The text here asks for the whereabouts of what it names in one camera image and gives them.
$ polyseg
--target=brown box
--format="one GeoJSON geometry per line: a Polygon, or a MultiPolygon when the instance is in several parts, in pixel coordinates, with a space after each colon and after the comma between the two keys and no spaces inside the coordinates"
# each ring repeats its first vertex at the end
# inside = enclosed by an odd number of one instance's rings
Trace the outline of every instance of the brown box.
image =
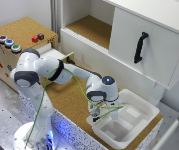
{"type": "MultiPolygon", "coordinates": [[[[8,39],[14,40],[15,44],[21,46],[22,51],[26,48],[38,49],[48,43],[52,44],[52,48],[58,49],[58,35],[28,17],[1,26],[1,35],[6,35],[8,39]],[[39,33],[44,34],[44,39],[38,40],[37,43],[32,42],[32,37],[39,33]]],[[[0,78],[15,90],[9,75],[11,70],[16,67],[19,56],[20,53],[14,54],[11,49],[6,49],[5,45],[0,44],[0,78]]]]}

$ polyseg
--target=cabinet door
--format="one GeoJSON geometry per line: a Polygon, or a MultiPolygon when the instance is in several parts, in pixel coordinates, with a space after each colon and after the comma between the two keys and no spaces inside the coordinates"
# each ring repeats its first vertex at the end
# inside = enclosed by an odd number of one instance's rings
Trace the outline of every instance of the cabinet door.
{"type": "Polygon", "coordinates": [[[116,8],[109,54],[167,86],[179,61],[179,34],[116,8]],[[135,64],[142,32],[149,37],[143,41],[142,60],[135,64]]]}

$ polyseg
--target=table surface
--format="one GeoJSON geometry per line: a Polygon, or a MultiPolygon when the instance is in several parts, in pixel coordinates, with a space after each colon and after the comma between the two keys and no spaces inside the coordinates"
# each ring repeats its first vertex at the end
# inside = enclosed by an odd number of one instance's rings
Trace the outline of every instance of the table surface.
{"type": "MultiPolygon", "coordinates": [[[[158,108],[164,118],[156,137],[161,138],[178,118],[179,113],[163,103],[159,103],[158,108]]],[[[33,119],[33,114],[21,104],[18,93],[0,79],[0,146],[5,150],[11,150],[16,130],[33,119]]],[[[58,150],[66,148],[74,149],[64,139],[61,139],[58,150]]]]}

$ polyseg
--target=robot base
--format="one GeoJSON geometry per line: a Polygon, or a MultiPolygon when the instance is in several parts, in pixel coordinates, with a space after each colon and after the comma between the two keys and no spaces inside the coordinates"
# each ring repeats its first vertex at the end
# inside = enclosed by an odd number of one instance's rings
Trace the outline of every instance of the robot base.
{"type": "MultiPolygon", "coordinates": [[[[25,135],[29,131],[29,129],[32,127],[32,125],[33,125],[33,122],[24,124],[15,132],[15,135],[13,138],[13,150],[45,150],[44,147],[43,148],[41,147],[38,149],[38,147],[29,148],[28,146],[25,149],[26,142],[24,142],[23,138],[25,137],[25,135]]],[[[56,135],[54,133],[54,138],[53,138],[53,144],[54,144],[53,147],[54,148],[53,148],[53,150],[56,150],[58,143],[59,143],[59,139],[58,139],[58,137],[56,137],[56,135]]]]}

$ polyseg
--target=green cable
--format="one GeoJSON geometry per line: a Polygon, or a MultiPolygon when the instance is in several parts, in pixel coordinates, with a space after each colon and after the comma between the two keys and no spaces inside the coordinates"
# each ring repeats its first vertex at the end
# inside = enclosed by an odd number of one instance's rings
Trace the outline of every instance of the green cable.
{"type": "MultiPolygon", "coordinates": [[[[31,134],[32,134],[32,132],[33,132],[33,129],[34,129],[34,127],[35,127],[36,120],[37,120],[37,118],[38,118],[38,115],[39,115],[39,112],[40,112],[40,109],[41,109],[41,106],[42,106],[42,102],[43,102],[43,99],[44,99],[44,93],[45,93],[45,90],[46,90],[46,87],[47,87],[47,81],[48,81],[49,77],[51,76],[51,74],[52,74],[56,69],[58,69],[58,67],[57,67],[57,68],[54,68],[54,69],[49,73],[48,77],[46,78],[45,85],[44,85],[44,90],[43,90],[43,93],[42,93],[42,99],[41,99],[41,102],[40,102],[40,106],[39,106],[39,108],[38,108],[38,111],[37,111],[37,114],[36,114],[36,118],[35,118],[33,127],[32,127],[32,129],[31,129],[31,132],[30,132],[29,137],[28,137],[28,139],[27,139],[25,149],[26,149],[26,147],[27,147],[27,144],[28,144],[28,142],[29,142],[29,139],[30,139],[30,137],[31,137],[31,134]]],[[[76,77],[70,70],[68,70],[68,69],[65,69],[65,70],[67,70],[67,71],[75,78],[76,82],[77,82],[78,85],[79,85],[79,88],[81,89],[81,92],[83,93],[83,95],[85,96],[85,98],[86,98],[91,104],[93,104],[94,106],[101,107],[101,108],[106,108],[106,109],[114,109],[114,108],[115,108],[114,110],[111,110],[111,111],[109,111],[109,112],[107,112],[107,113],[101,115],[100,117],[104,117],[104,116],[108,115],[109,113],[111,113],[111,112],[113,112],[113,111],[115,111],[115,110],[118,110],[118,109],[120,109],[120,108],[123,108],[123,106],[119,106],[119,107],[104,107],[104,106],[100,106],[100,105],[98,105],[98,104],[93,103],[91,100],[89,100],[89,99],[87,98],[87,96],[86,96],[85,92],[83,91],[83,88],[82,88],[82,86],[80,85],[79,80],[77,79],[77,77],[76,77]]]]}

